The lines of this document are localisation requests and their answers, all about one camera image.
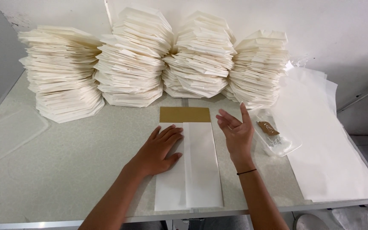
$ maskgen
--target gray speckled tabletop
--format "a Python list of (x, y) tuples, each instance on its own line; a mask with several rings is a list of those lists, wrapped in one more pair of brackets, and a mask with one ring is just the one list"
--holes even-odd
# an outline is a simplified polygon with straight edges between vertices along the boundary
[[(20, 107), (35, 106), (35, 95), (27, 87), (24, 73), (0, 105), (0, 119)], [(219, 108), (239, 118), (239, 105), (222, 95), (189, 99), (188, 105), (210, 108), (224, 207), (155, 212), (155, 177), (149, 177), (138, 189), (127, 217), (181, 214), (174, 216), (178, 219), (188, 218), (190, 212), (213, 215), (247, 209), (215, 118)], [(160, 106), (181, 106), (181, 99), (164, 94), (147, 108), (106, 104), (94, 117), (62, 124), (49, 121), (44, 133), (0, 160), (0, 223), (83, 220), (157, 126)], [(316, 208), (303, 199), (287, 158), (268, 157), (255, 140), (253, 158), (280, 209)]]

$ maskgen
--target black string bracelet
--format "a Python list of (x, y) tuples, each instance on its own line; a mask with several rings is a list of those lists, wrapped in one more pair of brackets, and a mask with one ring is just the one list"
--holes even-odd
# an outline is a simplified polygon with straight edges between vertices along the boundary
[(244, 173), (247, 173), (247, 172), (252, 172), (252, 171), (255, 171), (256, 169), (254, 170), (249, 170), (249, 171), (246, 171), (246, 172), (243, 172), (243, 173), (237, 173), (237, 175), (241, 175), (241, 174), (244, 174)]

